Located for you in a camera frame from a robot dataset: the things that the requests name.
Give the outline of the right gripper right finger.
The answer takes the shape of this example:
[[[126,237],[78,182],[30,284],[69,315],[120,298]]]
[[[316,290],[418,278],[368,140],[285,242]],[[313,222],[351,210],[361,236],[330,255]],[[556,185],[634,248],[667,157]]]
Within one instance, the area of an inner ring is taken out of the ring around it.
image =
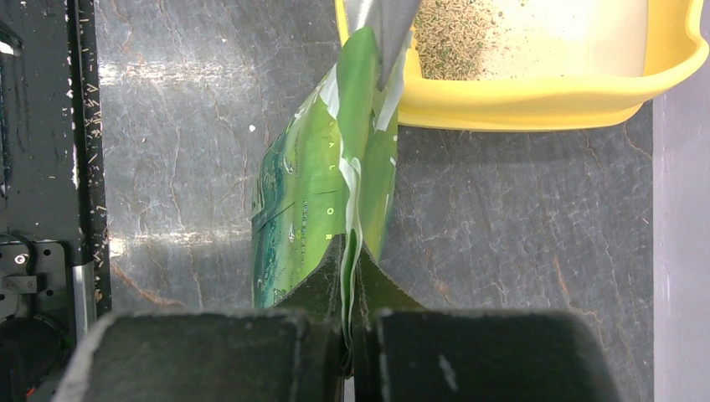
[[[362,249],[352,270],[358,401],[617,401],[593,333],[556,310],[426,309]]]

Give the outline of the metal scoop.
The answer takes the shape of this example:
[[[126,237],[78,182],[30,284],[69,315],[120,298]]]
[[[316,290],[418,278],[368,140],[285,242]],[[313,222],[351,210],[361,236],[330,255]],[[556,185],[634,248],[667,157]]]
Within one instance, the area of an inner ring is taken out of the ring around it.
[[[379,90],[383,90],[389,80],[420,4],[420,0],[345,0],[342,2],[349,34],[363,26],[371,27],[375,33],[381,66],[378,77]]]

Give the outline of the green litter bag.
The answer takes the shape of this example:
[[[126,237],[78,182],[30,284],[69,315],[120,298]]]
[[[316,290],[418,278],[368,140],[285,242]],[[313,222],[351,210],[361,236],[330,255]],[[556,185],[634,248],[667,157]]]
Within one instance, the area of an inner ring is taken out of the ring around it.
[[[394,205],[404,64],[383,89],[376,33],[355,31],[337,62],[267,149],[252,193],[253,303],[272,307],[311,274],[331,241],[342,328],[354,305],[359,253],[382,253]]]

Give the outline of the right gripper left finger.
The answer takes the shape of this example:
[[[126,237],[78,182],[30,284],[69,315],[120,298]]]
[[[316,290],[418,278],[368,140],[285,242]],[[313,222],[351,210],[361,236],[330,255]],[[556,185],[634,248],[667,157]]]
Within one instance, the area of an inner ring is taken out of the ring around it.
[[[340,401],[337,235],[269,309],[110,314],[81,341],[57,401]]]

